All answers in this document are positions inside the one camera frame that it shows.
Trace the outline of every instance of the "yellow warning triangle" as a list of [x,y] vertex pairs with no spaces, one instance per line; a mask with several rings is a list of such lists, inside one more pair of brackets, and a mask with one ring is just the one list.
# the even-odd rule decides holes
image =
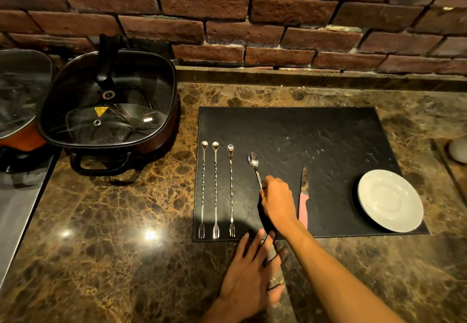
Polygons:
[[96,110],[97,116],[101,117],[106,112],[107,107],[95,107],[94,110]]

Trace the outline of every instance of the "black leather placemat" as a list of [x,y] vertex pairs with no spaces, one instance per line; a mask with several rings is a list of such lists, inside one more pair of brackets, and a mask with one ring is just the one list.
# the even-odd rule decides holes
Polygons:
[[[206,150],[204,224],[199,239],[203,150]],[[259,184],[247,158],[259,158],[261,178],[268,174],[289,184],[298,209],[301,172],[308,167],[310,199],[308,231],[314,237],[352,237],[401,234],[376,224],[359,204],[359,179],[373,169],[401,175],[394,153],[373,107],[201,107],[193,212],[193,241],[212,241],[214,226],[214,150],[217,152],[217,208],[220,238],[231,240],[230,167],[227,145],[233,151],[233,211],[236,238],[245,232],[267,231],[271,223],[259,204]],[[424,222],[407,234],[429,233]]]

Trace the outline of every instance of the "hand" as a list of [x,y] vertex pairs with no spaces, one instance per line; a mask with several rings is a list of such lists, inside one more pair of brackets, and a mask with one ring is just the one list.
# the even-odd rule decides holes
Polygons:
[[298,222],[292,191],[287,183],[268,175],[260,190],[264,213],[279,232],[285,235],[288,228]]
[[263,261],[267,258],[273,243],[273,237],[267,236],[258,251],[264,233],[264,230],[258,231],[244,257],[248,233],[242,237],[225,275],[219,298],[205,314],[202,322],[241,322],[279,301],[285,286],[281,284],[269,291],[267,288],[269,280],[280,267],[286,251],[279,252],[266,266],[263,266]]

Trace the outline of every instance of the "knife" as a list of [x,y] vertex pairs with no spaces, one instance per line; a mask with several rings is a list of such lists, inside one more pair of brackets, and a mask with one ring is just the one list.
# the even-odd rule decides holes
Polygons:
[[308,196],[308,170],[303,167],[302,170],[302,190],[300,192],[300,200],[298,201],[298,220],[308,229],[308,213],[306,211],[306,201]]

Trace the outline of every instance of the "white saucer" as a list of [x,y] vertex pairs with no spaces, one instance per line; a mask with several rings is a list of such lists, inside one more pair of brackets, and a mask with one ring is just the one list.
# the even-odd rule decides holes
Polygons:
[[376,169],[358,183],[358,199],[375,222],[394,232],[409,232],[423,220],[423,205],[417,191],[400,175]]

